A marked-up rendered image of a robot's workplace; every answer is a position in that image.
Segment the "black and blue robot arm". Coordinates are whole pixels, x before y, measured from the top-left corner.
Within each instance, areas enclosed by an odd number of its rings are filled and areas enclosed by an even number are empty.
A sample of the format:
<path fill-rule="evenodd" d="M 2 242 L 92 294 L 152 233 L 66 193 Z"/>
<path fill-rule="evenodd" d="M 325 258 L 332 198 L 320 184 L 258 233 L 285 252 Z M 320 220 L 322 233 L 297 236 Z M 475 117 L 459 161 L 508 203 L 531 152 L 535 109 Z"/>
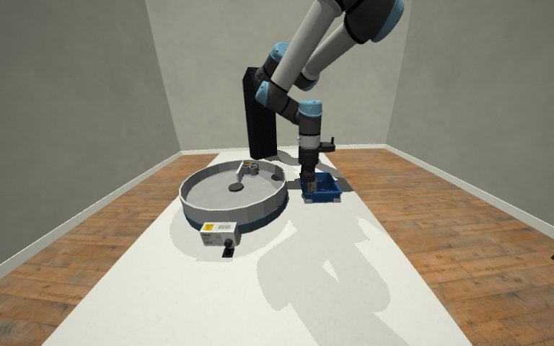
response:
<path fill-rule="evenodd" d="M 402 0 L 315 0 L 291 43 L 275 44 L 256 71 L 256 101 L 298 125 L 299 135 L 319 136 L 321 101 L 298 103 L 287 95 L 290 88 L 294 84 L 304 92 L 312 89 L 320 72 L 355 44 L 384 39 L 403 10 Z M 343 12 L 343 23 L 316 49 L 333 20 Z"/>

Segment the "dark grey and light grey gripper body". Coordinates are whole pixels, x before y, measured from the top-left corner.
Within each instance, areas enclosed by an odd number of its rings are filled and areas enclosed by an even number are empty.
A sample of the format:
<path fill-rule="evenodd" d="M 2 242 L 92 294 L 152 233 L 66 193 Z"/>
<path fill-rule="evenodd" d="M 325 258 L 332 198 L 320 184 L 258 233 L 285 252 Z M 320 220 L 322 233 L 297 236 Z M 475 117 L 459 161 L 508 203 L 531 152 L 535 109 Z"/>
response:
<path fill-rule="evenodd" d="M 334 137 L 331 142 L 320 142 L 320 136 L 301 136 L 299 140 L 299 160 L 302 165 L 301 176 L 303 182 L 315 181 L 315 167 L 319 162 L 319 153 L 335 151 Z"/>

